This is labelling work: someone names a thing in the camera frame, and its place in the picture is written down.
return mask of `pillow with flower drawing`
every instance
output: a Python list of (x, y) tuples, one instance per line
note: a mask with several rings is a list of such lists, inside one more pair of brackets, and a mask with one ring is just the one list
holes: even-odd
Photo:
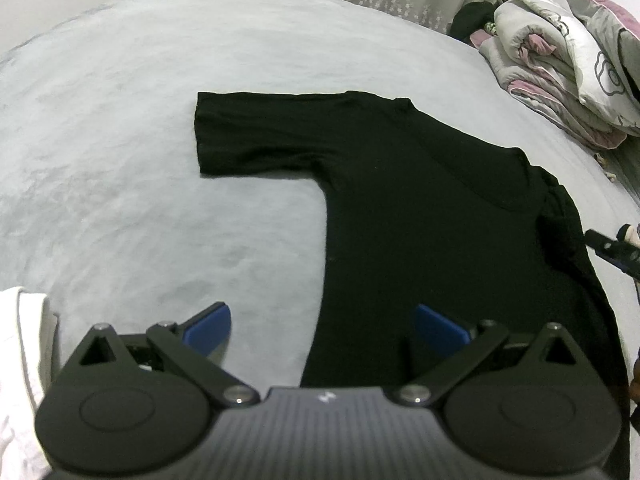
[(553, 0), (523, 1), (564, 37), (575, 68), (580, 102), (610, 124), (640, 136), (640, 108), (635, 106), (609, 57), (580, 20)]
[(567, 0), (569, 8), (607, 54), (640, 108), (640, 23), (611, 0)]

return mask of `white garment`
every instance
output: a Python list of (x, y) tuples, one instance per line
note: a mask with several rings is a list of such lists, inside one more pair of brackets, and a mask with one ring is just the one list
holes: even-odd
[(0, 292), (0, 480), (40, 480), (50, 472), (33, 427), (51, 380), (58, 319), (45, 294)]

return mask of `finger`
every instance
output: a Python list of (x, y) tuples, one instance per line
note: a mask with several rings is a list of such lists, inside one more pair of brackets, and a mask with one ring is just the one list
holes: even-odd
[(631, 400), (640, 404), (640, 383), (637, 381), (633, 381), (631, 386), (629, 386), (629, 396)]

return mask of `gray quilt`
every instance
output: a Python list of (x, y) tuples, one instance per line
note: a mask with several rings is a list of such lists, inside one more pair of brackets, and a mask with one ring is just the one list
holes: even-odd
[[(115, 0), (0, 57), (0, 289), (50, 295), (63, 360), (95, 322), (139, 331), (224, 300), (225, 367), (263, 392), (297, 384), (321, 299), (324, 197), (305, 175), (201, 178), (196, 94), (348, 89), (409, 97), (521, 147), (585, 228), (639, 221), (626, 190), (459, 41), (341, 0)], [(593, 261), (631, 363), (633, 281)]]

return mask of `t-shirt sleeve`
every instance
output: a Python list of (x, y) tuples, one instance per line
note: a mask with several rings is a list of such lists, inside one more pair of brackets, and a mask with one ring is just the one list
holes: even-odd
[(358, 99), (347, 94), (198, 94), (201, 173), (327, 170), (348, 156)]

